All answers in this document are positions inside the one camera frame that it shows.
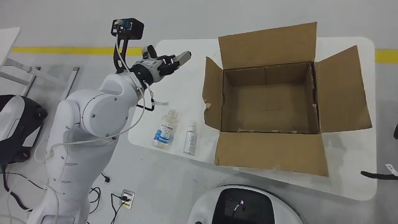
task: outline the power outlet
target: power outlet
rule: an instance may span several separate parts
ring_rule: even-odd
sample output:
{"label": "power outlet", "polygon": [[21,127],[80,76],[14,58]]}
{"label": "power outlet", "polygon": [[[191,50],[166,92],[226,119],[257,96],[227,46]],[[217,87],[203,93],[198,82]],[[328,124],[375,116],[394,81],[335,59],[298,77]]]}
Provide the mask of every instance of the power outlet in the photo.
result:
{"label": "power outlet", "polygon": [[122,197],[123,196],[127,197],[127,201],[120,200],[120,204],[122,204],[123,207],[126,209],[131,209],[132,202],[134,201],[134,197],[136,196],[136,193],[134,193],[133,191],[124,189],[122,192]]}

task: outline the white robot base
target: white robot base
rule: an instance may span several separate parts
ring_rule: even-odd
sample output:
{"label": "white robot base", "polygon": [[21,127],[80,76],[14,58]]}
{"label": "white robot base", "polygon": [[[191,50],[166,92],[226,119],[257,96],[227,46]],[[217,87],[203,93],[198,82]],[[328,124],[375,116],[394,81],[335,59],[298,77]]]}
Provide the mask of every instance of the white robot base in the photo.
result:
{"label": "white robot base", "polygon": [[278,196],[243,185],[217,187],[194,204],[188,224],[303,224],[300,214]]}

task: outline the metal stand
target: metal stand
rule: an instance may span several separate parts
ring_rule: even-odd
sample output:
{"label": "metal stand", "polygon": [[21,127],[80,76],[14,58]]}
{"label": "metal stand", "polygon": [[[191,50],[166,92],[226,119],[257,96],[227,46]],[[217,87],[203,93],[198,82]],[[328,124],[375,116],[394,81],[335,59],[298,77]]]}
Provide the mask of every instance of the metal stand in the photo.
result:
{"label": "metal stand", "polygon": [[4,63],[4,66],[13,66],[13,67],[19,68],[23,71],[26,71],[27,73],[32,74],[30,80],[27,81],[27,80],[23,80],[23,79],[15,77],[15,76],[9,75],[7,73],[0,72],[0,77],[6,78],[8,80],[12,80],[14,82],[18,82],[18,83],[26,86],[22,96],[27,95],[35,78],[40,77],[40,78],[43,78],[44,80],[48,80],[50,82],[54,82],[57,85],[65,87],[65,89],[62,93],[62,96],[61,96],[61,100],[65,100],[67,98],[67,96],[69,95],[70,89],[73,85],[73,82],[75,81],[77,72],[79,71],[79,67],[74,67],[72,70],[72,73],[69,76],[68,81],[66,82],[66,81],[63,81],[56,77],[53,77],[53,76],[49,75],[48,73],[44,73],[43,71],[40,71],[40,67],[33,68],[33,67],[24,65],[20,62],[13,60],[13,59],[10,59],[10,58],[7,58],[7,60]]}

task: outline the yellow floor line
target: yellow floor line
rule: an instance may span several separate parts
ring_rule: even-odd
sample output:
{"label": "yellow floor line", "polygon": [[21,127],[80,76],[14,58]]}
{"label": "yellow floor line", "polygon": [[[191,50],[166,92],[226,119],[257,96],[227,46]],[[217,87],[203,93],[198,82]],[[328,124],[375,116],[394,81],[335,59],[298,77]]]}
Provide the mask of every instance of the yellow floor line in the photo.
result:
{"label": "yellow floor line", "polygon": [[[129,47],[128,56],[141,56],[142,47]],[[14,47],[14,53],[67,54],[67,55],[113,55],[114,47]]]}
{"label": "yellow floor line", "polygon": [[398,50],[379,49],[376,50],[377,63],[395,63],[398,64]]}
{"label": "yellow floor line", "polygon": [[[14,47],[15,53],[67,54],[67,55],[113,55],[113,47]],[[141,56],[142,47],[130,47],[128,56]],[[398,50],[376,50],[377,63],[398,64]]]}

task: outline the spray bottle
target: spray bottle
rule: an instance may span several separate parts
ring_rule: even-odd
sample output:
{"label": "spray bottle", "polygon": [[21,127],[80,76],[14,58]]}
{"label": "spray bottle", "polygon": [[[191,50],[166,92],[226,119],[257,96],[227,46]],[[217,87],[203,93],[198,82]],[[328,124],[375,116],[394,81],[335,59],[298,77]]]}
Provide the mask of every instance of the spray bottle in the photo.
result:
{"label": "spray bottle", "polygon": [[184,153],[189,155],[195,155],[195,149],[197,148],[197,133],[195,128],[195,122],[191,121],[189,131],[185,136]]}

